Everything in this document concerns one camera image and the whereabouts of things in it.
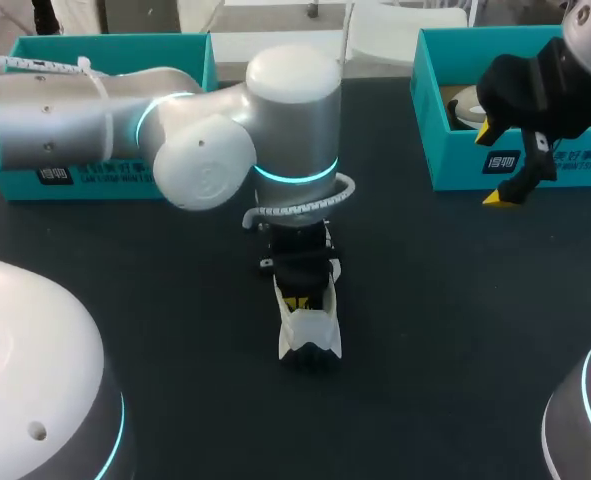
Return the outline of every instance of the zip tie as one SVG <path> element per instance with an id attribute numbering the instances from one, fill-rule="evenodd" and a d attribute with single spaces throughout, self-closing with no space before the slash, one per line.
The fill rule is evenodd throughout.
<path id="1" fill-rule="evenodd" d="M 102 104 L 104 106 L 104 123 L 106 127 L 106 135 L 104 137 L 104 157 L 102 161 L 105 162 L 110 160 L 113 156 L 113 143 L 114 143 L 114 127 L 113 127 L 113 113 L 110 109 L 109 99 L 108 99 L 108 92 L 106 92 L 106 87 L 102 83 L 100 77 L 98 77 L 93 70 L 91 70 L 91 61 L 87 57 L 78 57 L 77 59 L 77 66 L 82 70 L 83 73 L 86 74 L 88 78 L 91 79 L 95 88 L 99 93 L 99 96 L 102 99 Z"/>

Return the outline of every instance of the sneaker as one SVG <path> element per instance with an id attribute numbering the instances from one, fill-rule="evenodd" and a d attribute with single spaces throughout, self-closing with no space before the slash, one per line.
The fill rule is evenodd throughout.
<path id="1" fill-rule="evenodd" d="M 333 278 L 328 282 L 321 299 L 291 297 L 285 299 L 273 278 L 282 326 L 279 332 L 280 360 L 289 352 L 305 353 L 313 357 L 331 354 L 342 358 L 342 341 L 337 321 L 337 297 Z"/>

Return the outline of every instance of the white cable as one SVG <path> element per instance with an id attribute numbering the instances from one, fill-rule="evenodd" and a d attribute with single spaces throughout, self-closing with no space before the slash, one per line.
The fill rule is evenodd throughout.
<path id="1" fill-rule="evenodd" d="M 293 215 L 301 215 L 303 213 L 314 212 L 318 210 L 325 210 L 327 208 L 338 205 L 346 200 L 355 192 L 355 182 L 347 175 L 337 173 L 336 180 L 345 185 L 344 190 L 333 195 L 332 197 L 317 202 L 304 203 L 302 205 L 295 205 L 292 207 L 256 207 L 251 208 L 244 214 L 242 220 L 242 227 L 249 229 L 253 227 L 255 218 L 257 217 L 290 217 Z"/>
<path id="2" fill-rule="evenodd" d="M 475 20 L 477 18 L 477 9 L 479 8 L 479 0 L 473 0 L 471 4 L 471 11 L 468 14 L 468 27 L 475 26 Z"/>
<path id="3" fill-rule="evenodd" d="M 339 68 L 340 75 L 344 78 L 344 66 L 346 65 L 346 51 L 348 50 L 348 33 L 351 27 L 351 18 L 353 17 L 353 10 L 355 9 L 355 2 L 346 0 L 344 7 L 344 25 L 342 26 L 342 51 L 339 54 Z"/>
<path id="4" fill-rule="evenodd" d="M 77 66 L 88 76 L 93 82 L 95 88 L 102 99 L 102 105 L 104 106 L 104 125 L 106 127 L 106 135 L 104 136 L 104 158 L 102 161 L 110 160 L 113 156 L 113 143 L 115 138 L 115 132 L 113 127 L 113 112 L 110 108 L 110 101 L 106 87 L 101 80 L 101 77 L 97 76 L 93 70 L 91 70 L 91 61 L 87 57 L 79 57 L 77 59 Z"/>
<path id="5" fill-rule="evenodd" d="M 86 73 L 77 65 L 67 65 L 65 63 L 49 62 L 46 60 L 30 60 L 26 58 L 6 56 L 0 56 L 0 67 L 18 68 L 22 70 L 47 73 Z M 93 73 L 98 77 L 106 76 L 101 72 L 93 71 Z"/>

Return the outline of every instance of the cable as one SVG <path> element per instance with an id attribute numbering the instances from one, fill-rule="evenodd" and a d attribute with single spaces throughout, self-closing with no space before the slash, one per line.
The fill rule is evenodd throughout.
<path id="1" fill-rule="evenodd" d="M 18 68 L 22 70 L 31 70 L 34 72 L 47 73 L 67 73 L 67 74 L 85 74 L 83 68 L 77 65 L 67 65 L 65 63 L 49 62 L 46 60 L 30 60 L 18 57 L 0 56 L 0 67 Z M 106 74 L 93 71 L 98 77 L 104 77 Z"/>
<path id="2" fill-rule="evenodd" d="M 344 190 L 333 195 L 332 197 L 326 198 L 324 200 L 318 200 L 316 202 L 295 205 L 292 207 L 251 208 L 244 214 L 242 227 L 247 230 L 252 228 L 255 223 L 255 218 L 257 217 L 290 217 L 293 215 L 301 215 L 303 213 L 325 210 L 343 202 L 355 192 L 355 182 L 351 177 L 342 173 L 338 173 L 335 178 L 340 183 L 344 184 Z"/>
<path id="3" fill-rule="evenodd" d="M 477 9 L 479 8 L 479 0 L 473 0 L 471 3 L 471 11 L 468 14 L 468 28 L 475 26 L 475 20 L 477 18 Z"/>
<path id="4" fill-rule="evenodd" d="M 346 7 L 344 7 L 344 25 L 342 26 L 342 51 L 339 54 L 340 74 L 344 78 L 344 66 L 346 65 L 346 50 L 348 50 L 348 31 L 351 26 L 351 18 L 353 17 L 353 10 L 355 9 L 355 2 L 346 0 Z"/>

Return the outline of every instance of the sticker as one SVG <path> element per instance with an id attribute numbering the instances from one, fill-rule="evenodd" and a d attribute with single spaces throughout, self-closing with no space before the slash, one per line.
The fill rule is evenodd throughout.
<path id="1" fill-rule="evenodd" d="M 295 310 L 310 310 L 311 308 L 308 306 L 308 297 L 288 297 L 284 299 L 286 305 L 288 305 L 288 309 L 291 312 Z"/>
<path id="2" fill-rule="evenodd" d="M 494 150 L 486 157 L 482 173 L 513 173 L 521 154 L 519 150 Z"/>
<path id="3" fill-rule="evenodd" d="M 73 185 L 71 172 L 64 167 L 40 168 L 35 173 L 42 185 Z"/>

